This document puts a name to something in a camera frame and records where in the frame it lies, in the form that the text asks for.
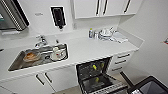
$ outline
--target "white kitchen cabinet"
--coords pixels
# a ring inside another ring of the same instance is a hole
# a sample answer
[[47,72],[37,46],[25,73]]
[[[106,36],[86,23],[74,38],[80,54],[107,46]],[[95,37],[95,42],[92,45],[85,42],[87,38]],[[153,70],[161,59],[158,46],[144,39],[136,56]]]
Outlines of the white kitchen cabinet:
[[51,94],[77,85],[76,66],[50,70],[45,73],[0,83],[0,86],[17,94]]
[[52,70],[44,76],[56,92],[78,85],[76,66]]
[[0,83],[0,85],[17,94],[51,94],[55,92],[42,74],[11,80]]
[[101,0],[73,0],[75,18],[99,17]]
[[120,15],[124,0],[73,0],[75,18]]
[[75,19],[136,14],[143,0],[73,0]]
[[121,72],[123,68],[128,64],[133,53],[134,52],[131,51],[113,56],[108,66],[107,74],[114,75]]
[[102,0],[100,17],[120,15],[125,0]]
[[125,0],[121,15],[136,14],[143,0]]

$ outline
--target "drawer handle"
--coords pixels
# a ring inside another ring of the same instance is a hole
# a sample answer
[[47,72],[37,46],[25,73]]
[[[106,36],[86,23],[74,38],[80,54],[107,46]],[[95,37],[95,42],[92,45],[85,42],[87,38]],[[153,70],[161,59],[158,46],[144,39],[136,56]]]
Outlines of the drawer handle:
[[124,55],[124,56],[118,56],[117,58],[123,58],[123,57],[127,57],[130,56],[130,54]]
[[46,76],[47,79],[50,81],[50,83],[52,83],[52,80],[51,80],[50,77],[47,75],[47,73],[45,73],[45,76]]
[[112,69],[112,71],[116,71],[116,70],[119,70],[119,69],[122,69],[122,67],[119,67],[119,68],[116,68],[116,69]]
[[123,60],[123,61],[120,61],[120,62],[115,62],[115,64],[120,64],[120,63],[124,63],[126,62],[127,60]]
[[38,74],[36,75],[36,78],[39,80],[39,82],[40,82],[41,84],[44,85],[44,82],[39,78]]

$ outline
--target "open dishwasher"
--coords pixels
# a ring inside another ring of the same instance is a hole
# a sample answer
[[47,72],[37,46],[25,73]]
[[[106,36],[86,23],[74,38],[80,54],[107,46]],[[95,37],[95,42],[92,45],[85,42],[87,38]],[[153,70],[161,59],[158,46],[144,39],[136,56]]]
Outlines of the open dishwasher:
[[78,83],[83,94],[122,94],[127,85],[106,74],[112,57],[76,66]]

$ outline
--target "bottle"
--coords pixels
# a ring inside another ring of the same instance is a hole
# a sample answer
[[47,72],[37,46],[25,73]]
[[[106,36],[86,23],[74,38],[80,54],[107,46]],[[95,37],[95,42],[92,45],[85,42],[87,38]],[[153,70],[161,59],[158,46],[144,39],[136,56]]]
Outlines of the bottle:
[[99,32],[98,32],[98,31],[95,31],[95,32],[94,32],[94,38],[95,38],[95,39],[99,39]]
[[93,31],[92,31],[92,28],[90,28],[89,30],[89,38],[92,38],[93,37]]

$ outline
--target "dish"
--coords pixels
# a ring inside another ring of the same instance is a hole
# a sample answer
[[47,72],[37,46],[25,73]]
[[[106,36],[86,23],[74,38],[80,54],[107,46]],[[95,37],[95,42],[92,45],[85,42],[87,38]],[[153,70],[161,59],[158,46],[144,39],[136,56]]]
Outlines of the dish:
[[99,39],[101,40],[109,40],[111,38],[111,35],[110,36],[103,36],[101,34],[99,34]]
[[100,31],[99,34],[104,37],[111,37],[112,36],[112,33],[109,29],[103,29]]
[[41,57],[40,53],[34,53],[34,52],[29,52],[25,55],[25,57],[23,58],[23,60],[25,62],[32,62],[32,61],[37,61],[39,60]]

